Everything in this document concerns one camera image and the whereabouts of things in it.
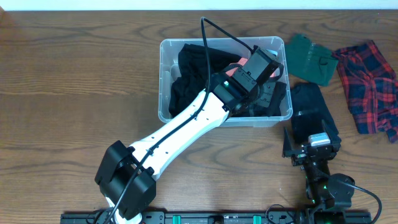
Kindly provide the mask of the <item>small black garment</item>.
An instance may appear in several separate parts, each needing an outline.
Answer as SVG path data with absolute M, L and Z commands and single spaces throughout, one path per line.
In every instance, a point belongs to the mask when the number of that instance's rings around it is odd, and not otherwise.
M 244 110 L 238 116 L 241 117 L 281 116 L 280 104 L 281 101 L 286 96 L 286 86 L 287 85 L 283 82 L 276 82 L 271 102 L 268 107 L 262 107 L 259 105 L 250 105 L 248 109 Z

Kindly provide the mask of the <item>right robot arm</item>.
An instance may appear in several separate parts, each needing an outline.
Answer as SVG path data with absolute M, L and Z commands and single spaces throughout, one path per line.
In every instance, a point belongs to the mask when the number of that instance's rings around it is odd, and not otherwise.
M 354 180 L 344 174 L 330 174 L 328 162 L 341 147 L 341 139 L 322 121 L 323 131 L 308 137 L 308 143 L 294 146 L 284 128 L 282 156 L 305 171 L 306 194 L 313 203 L 297 212 L 295 223 L 345 223 L 345 210 L 351 207 Z

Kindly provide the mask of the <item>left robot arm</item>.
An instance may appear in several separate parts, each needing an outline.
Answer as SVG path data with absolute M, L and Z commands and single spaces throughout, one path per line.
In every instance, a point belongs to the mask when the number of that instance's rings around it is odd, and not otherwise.
M 110 204 L 105 223 L 138 217 L 156 196 L 156 182 L 167 166 L 202 135 L 223 124 L 234 110 L 259 97 L 260 87 L 277 80 L 284 66 L 268 50 L 256 47 L 244 65 L 208 73 L 207 87 L 180 114 L 150 136 L 126 147 L 107 148 L 95 182 Z

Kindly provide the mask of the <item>large black garment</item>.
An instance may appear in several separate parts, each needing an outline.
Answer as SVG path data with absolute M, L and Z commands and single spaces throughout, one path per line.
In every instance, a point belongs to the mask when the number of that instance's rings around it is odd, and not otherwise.
M 205 48 L 200 45 L 185 44 L 178 53 L 178 68 L 181 77 L 171 87 L 169 113 L 175 117 L 181 113 L 206 87 L 208 75 L 221 72 L 241 56 L 222 50 L 208 49 L 210 67 L 207 67 Z

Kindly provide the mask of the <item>pink garment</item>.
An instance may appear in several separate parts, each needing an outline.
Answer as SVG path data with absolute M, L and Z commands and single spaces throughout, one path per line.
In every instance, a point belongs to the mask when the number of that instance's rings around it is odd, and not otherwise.
M 277 56 L 277 52 L 274 50 L 269 50 L 267 49 L 272 55 Z M 246 62 L 248 61 L 247 58 L 241 58 L 239 59 L 238 62 L 236 63 L 231 63 L 229 64 L 226 68 L 223 69 L 223 72 L 225 72 L 229 77 L 231 77 L 233 75 L 233 73 L 238 69 L 241 68 Z M 270 78 L 274 78 L 276 77 L 276 71 L 272 73 L 272 75 L 270 76 Z

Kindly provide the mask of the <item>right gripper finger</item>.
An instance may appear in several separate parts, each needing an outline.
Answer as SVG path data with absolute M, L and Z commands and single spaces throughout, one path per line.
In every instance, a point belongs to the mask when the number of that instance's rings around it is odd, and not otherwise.
M 292 135 L 289 130 L 284 127 L 284 143 L 282 148 L 282 157 L 292 157 L 294 151 L 292 143 Z
M 330 144 L 331 145 L 340 145 L 341 144 L 341 138 L 336 134 L 325 122 L 325 120 L 322 120 L 322 127 L 324 132 L 327 134 Z

